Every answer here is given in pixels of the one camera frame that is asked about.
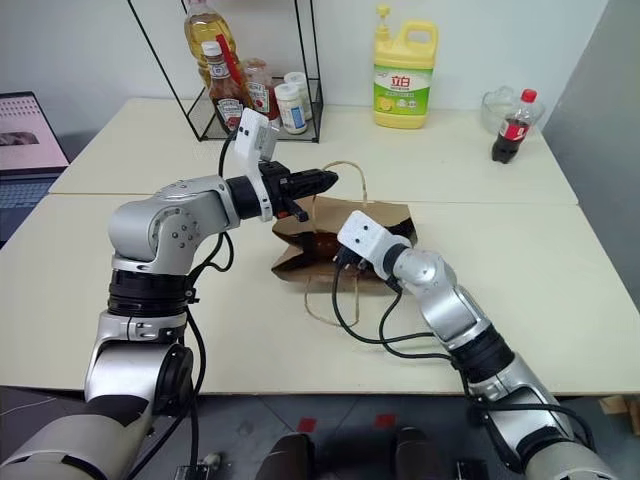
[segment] yellow detergent bottle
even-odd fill
[[[427,119],[431,75],[436,60],[438,29],[431,22],[410,20],[391,39],[385,17],[387,5],[377,9],[373,79],[373,110],[378,125],[392,128],[420,128]],[[427,42],[410,40],[412,32],[426,32]]]

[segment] gray wall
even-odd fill
[[[640,307],[640,2],[610,0],[544,129]]]

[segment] cable connector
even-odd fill
[[[200,303],[200,299],[196,297],[197,291],[196,291],[196,287],[188,287],[185,292],[184,292],[184,296],[187,297],[187,303],[189,305],[192,305],[194,303]]]
[[[349,265],[358,265],[358,268],[360,268],[360,263],[363,260],[360,255],[345,246],[340,247],[336,256],[333,257],[333,261],[341,268]]]
[[[395,293],[400,294],[402,293],[402,285],[400,285],[400,283],[398,282],[398,279],[396,277],[394,277],[393,275],[391,275],[389,278],[387,278],[384,282],[384,284],[389,287],[391,290],[393,290]]]

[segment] red cap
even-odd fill
[[[536,92],[535,90],[531,90],[530,88],[525,88],[522,91],[522,96],[520,97],[520,100],[527,103],[533,103],[535,102],[537,96],[538,96],[538,92]]]

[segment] paper bag handle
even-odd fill
[[[353,168],[355,168],[356,170],[358,170],[358,173],[360,174],[360,180],[362,181],[362,209],[366,210],[367,208],[367,181],[364,178],[364,172],[362,171],[362,169],[360,168],[360,166],[357,163],[354,162],[349,162],[347,160],[338,160],[337,162],[331,162],[326,164],[324,167],[322,167],[322,170],[327,170],[328,168],[331,167],[335,167],[337,165],[350,165]],[[316,229],[316,196],[314,195],[313,198],[311,199],[311,230],[313,231],[313,233],[317,233],[317,229]],[[304,289],[304,308],[307,311],[307,313],[309,315],[311,315],[313,318],[315,318],[316,320],[321,321],[322,323],[326,323],[327,325],[332,325],[334,327],[341,327],[341,325],[339,323],[336,323],[332,320],[329,320],[328,318],[322,317],[316,313],[313,313],[311,311],[311,307],[309,306],[309,286],[311,285],[311,280],[312,280],[312,275],[309,275],[309,278],[307,279],[307,286]],[[353,327],[354,325],[357,325],[357,323],[360,321],[360,291],[358,290],[358,275],[356,275],[354,277],[354,295],[355,295],[355,300],[356,300],[356,314],[355,314],[355,320],[351,323],[351,325],[348,325],[348,327]]]
[[[354,277],[354,281],[353,281],[353,294],[355,295],[355,299],[356,299],[356,314],[355,314],[355,319],[353,320],[353,322],[351,322],[351,324],[347,324],[347,326],[349,328],[357,325],[358,322],[360,321],[360,291],[358,290],[358,277],[359,277],[359,275],[356,275]],[[326,323],[327,325],[331,325],[333,327],[342,327],[342,325],[340,325],[339,323],[334,322],[333,320],[329,320],[328,318],[322,317],[322,316],[318,315],[317,313],[313,313],[311,311],[311,306],[309,305],[309,286],[311,285],[311,279],[312,279],[312,275],[309,275],[309,278],[307,279],[307,286],[304,289],[304,308],[305,308],[305,310],[307,311],[307,313],[309,315],[311,315],[316,320],[321,321],[322,323]]]
[[[331,167],[335,167],[337,165],[350,165],[353,168],[355,168],[356,170],[358,170],[358,173],[360,174],[360,180],[362,181],[362,209],[366,210],[367,209],[367,181],[364,178],[364,172],[362,171],[362,169],[360,168],[360,166],[357,163],[354,162],[349,162],[348,160],[338,160],[337,162],[331,162],[331,163],[327,163],[324,167],[322,167],[322,170],[327,170],[328,168]],[[316,228],[316,197],[317,195],[314,195],[313,198],[311,199],[311,231],[313,233],[317,233],[317,228]]]

